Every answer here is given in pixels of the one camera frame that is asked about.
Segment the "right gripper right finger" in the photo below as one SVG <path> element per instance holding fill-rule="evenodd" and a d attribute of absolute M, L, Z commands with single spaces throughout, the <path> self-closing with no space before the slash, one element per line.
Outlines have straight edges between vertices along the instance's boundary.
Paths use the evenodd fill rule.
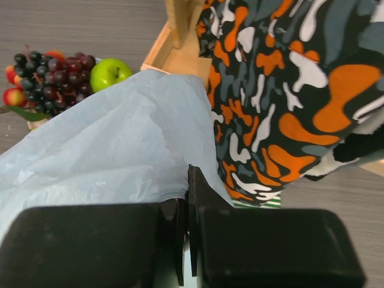
<path fill-rule="evenodd" d="M 364 287 L 342 220 L 324 209 L 234 208 L 188 170 L 191 273 L 199 287 Z"/>

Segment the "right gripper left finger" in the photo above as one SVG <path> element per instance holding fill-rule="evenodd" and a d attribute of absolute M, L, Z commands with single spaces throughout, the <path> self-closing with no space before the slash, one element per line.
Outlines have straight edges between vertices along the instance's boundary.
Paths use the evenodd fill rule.
<path fill-rule="evenodd" d="M 2 287 L 179 287 L 185 202 L 29 208 L 1 244 Z"/>

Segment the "light blue plastic bag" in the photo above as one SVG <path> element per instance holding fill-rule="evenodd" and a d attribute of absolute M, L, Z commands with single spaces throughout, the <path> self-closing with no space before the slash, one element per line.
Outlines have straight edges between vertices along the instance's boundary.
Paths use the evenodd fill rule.
<path fill-rule="evenodd" d="M 183 198 L 188 168 L 228 195 L 199 77 L 143 70 L 91 95 L 1 155 L 1 234 L 37 206 Z"/>

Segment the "purple red grape bunch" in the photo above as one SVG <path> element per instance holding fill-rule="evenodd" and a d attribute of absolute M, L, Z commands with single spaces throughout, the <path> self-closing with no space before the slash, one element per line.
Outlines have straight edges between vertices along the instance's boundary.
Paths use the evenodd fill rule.
<path fill-rule="evenodd" d="M 79 52 L 65 57 L 60 51 L 52 50 L 44 55 L 44 60 L 48 68 L 43 88 L 47 110 L 62 112 L 93 94 L 91 70 L 96 65 L 93 56 Z"/>

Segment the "red lychee bunch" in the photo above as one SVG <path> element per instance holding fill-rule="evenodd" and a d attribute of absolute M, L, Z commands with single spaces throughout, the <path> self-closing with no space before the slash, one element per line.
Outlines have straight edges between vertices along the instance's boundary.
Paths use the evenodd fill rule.
<path fill-rule="evenodd" d="M 18 53 L 14 56 L 14 64 L 5 68 L 5 76 L 12 87 L 7 88 L 3 93 L 3 102 L 7 106 L 17 106 L 24 108 L 31 100 L 28 100 L 24 95 L 24 89 L 21 86 L 21 80 L 24 78 L 31 78 L 35 81 L 34 72 L 32 68 L 38 68 L 39 66 L 47 66 L 47 63 L 51 59 L 58 59 L 61 62 L 65 61 L 64 54 L 59 50 L 50 50 L 46 53 L 40 53 L 39 51 L 31 51 L 29 53 L 30 61 L 29 65 L 27 57 Z"/>

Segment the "dark blue grape bunch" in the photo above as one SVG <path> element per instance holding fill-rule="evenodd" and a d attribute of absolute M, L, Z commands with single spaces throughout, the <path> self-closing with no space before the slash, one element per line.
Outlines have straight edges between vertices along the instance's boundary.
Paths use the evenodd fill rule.
<path fill-rule="evenodd" d="M 17 53 L 14 55 L 14 69 L 20 77 L 19 85 L 26 99 L 33 104 L 35 112 L 47 113 L 54 117 L 60 108 L 56 104 L 59 90 L 49 68 L 51 60 L 57 59 L 35 50 Z"/>

